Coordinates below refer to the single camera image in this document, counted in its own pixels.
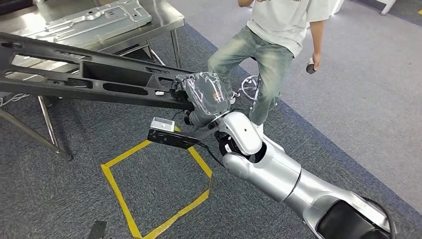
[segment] black plastic frame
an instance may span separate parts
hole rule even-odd
[[[73,74],[12,65],[16,55],[76,64]],[[41,82],[8,79],[8,72],[43,76]],[[0,91],[152,107],[194,110],[175,76],[192,72],[72,46],[0,33]],[[160,81],[170,81],[171,88]],[[83,83],[75,87],[75,82]],[[157,91],[164,96],[157,96]]]

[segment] white t-shirt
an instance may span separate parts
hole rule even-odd
[[[256,1],[252,19],[248,21],[247,26],[262,39],[286,47],[296,57],[302,50],[308,22],[329,18],[328,2],[328,0]]]

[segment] person's hand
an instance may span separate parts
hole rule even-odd
[[[321,53],[314,52],[312,58],[314,59],[314,70],[317,71],[319,68],[319,63],[321,62]]]

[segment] white cable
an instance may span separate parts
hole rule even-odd
[[[3,102],[3,98],[0,98],[0,107],[3,107],[3,106],[7,105],[10,102],[19,101],[19,100],[21,100],[21,99],[23,99],[25,97],[28,97],[28,96],[30,96],[30,95],[27,95],[27,94],[17,94],[15,96],[13,96],[12,99],[6,101],[5,103]]]

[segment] plastic wrap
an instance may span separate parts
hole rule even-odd
[[[220,115],[230,110],[228,92],[221,86],[216,73],[199,72],[189,75],[178,75],[176,80],[182,85],[195,110],[189,120],[196,126],[205,126]]]

